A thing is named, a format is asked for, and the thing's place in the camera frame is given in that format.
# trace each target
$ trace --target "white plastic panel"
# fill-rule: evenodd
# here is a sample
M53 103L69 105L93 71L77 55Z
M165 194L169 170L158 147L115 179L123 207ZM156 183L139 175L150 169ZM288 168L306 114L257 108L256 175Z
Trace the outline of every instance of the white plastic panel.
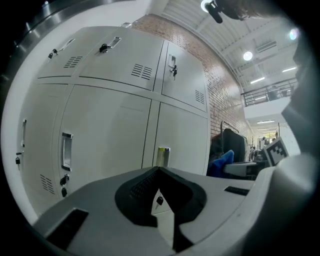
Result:
M71 77L93 48L117 27L84 27L71 35L56 50L52 59L43 64L38 78Z
M75 85L62 118L58 161L70 175L68 195L82 186L142 167L151 100L125 92ZM73 135L71 171L62 166L62 133Z
M170 148L168 167L202 175L205 166L208 119L165 103L160 104L153 165L158 147Z
M177 75L170 72L177 66ZM202 63L187 51L169 42L162 94L207 112L205 74Z
M29 200L42 214L59 200L52 167L52 137L59 108L64 108L66 84L37 84L31 87L23 105L26 120L21 175Z
M118 43L105 53L94 54L103 44ZM164 40L134 29L120 27L97 45L80 77L121 82L153 90Z

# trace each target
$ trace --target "white metal locker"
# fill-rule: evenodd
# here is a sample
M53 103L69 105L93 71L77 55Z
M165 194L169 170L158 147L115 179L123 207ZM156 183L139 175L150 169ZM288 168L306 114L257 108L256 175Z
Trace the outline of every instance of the white metal locker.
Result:
M38 73L38 78L71 77L94 47L116 29L117 27L112 26L80 29L56 49L57 55L53 54L50 60L48 58L48 62L43 64Z
M152 91L164 40L134 29L120 27L97 45L79 76L116 81ZM109 46L99 51L102 43Z
M160 104L153 166L158 148L170 148L169 167L202 175L207 154L208 119L165 103Z
M176 65L177 74L171 72ZM196 57L169 42L162 94L207 112L205 74Z
M52 137L56 116L63 106L66 84L34 85L25 98L20 169L25 190L37 214L59 200L52 167Z
M62 118L58 157L60 177L70 176L68 194L142 167L150 103L125 92L74 86Z

